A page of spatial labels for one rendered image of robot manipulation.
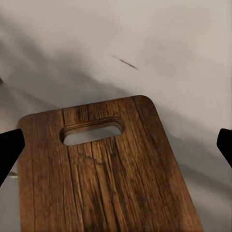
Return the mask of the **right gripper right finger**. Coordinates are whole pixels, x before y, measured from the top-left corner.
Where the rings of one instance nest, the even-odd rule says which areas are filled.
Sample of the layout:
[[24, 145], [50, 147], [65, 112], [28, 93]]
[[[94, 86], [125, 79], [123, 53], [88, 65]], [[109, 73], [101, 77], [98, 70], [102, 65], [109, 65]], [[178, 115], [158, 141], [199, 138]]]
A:
[[216, 145], [229, 165], [232, 166], [232, 130], [222, 128], [219, 132]]

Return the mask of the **cutting board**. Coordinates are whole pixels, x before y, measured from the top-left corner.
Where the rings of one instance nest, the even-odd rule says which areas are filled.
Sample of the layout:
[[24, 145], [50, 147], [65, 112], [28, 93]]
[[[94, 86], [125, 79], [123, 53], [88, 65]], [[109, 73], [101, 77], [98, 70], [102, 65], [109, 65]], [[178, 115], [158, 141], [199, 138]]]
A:
[[[66, 146], [72, 129], [119, 136]], [[144, 95], [21, 118], [20, 232], [204, 232], [152, 100]]]

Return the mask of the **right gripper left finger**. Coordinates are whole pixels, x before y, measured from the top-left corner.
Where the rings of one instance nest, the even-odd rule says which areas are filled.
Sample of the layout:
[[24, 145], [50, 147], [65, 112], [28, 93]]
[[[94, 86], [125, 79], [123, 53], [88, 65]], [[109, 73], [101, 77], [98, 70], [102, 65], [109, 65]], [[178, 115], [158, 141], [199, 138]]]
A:
[[25, 147], [21, 129], [0, 134], [0, 187]]

